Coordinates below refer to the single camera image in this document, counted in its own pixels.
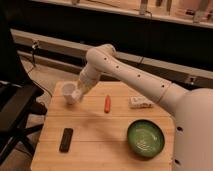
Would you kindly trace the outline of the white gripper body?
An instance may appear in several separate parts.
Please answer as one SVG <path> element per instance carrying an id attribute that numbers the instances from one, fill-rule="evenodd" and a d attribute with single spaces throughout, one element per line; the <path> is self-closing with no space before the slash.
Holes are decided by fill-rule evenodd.
<path id="1" fill-rule="evenodd" d="M 80 72 L 77 88 L 83 95 L 87 94 L 100 80 L 100 72 L 91 64 L 87 64 Z"/>

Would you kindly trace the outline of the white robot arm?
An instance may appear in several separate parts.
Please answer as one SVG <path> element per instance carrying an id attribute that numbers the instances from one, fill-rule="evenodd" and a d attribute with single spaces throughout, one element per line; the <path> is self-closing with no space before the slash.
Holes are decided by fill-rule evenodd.
<path id="1" fill-rule="evenodd" d="M 103 72 L 124 82 L 174 117 L 172 171 L 213 171 L 213 89 L 187 90 L 124 64 L 115 54 L 110 44 L 89 49 L 78 87 L 90 91 Z"/>

